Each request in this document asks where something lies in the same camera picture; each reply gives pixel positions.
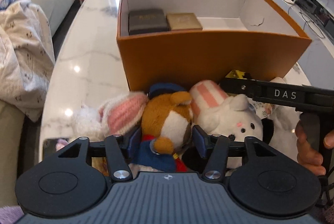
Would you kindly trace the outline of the person's right hand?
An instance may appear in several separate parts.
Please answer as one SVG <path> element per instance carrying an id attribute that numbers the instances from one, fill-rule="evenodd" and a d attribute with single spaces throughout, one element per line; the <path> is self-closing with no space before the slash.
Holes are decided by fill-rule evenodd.
<path id="1" fill-rule="evenodd" d="M 323 156 L 311 147 L 301 121 L 296 125 L 295 134 L 297 137 L 298 163 L 310 170 L 316 176 L 325 175 L 326 170 L 325 167 L 322 166 Z"/>

